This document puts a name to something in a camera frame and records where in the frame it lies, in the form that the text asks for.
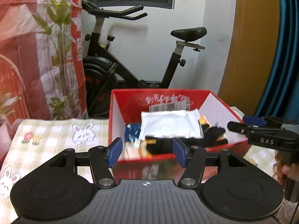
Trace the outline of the right hand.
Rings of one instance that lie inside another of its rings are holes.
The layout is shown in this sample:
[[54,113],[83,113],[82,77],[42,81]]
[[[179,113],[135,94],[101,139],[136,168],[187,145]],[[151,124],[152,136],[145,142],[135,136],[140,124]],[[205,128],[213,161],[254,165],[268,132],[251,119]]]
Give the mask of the right hand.
[[299,180],[298,164],[283,164],[282,152],[275,151],[276,163],[273,165],[274,178],[280,185],[284,185],[287,178],[294,181]]

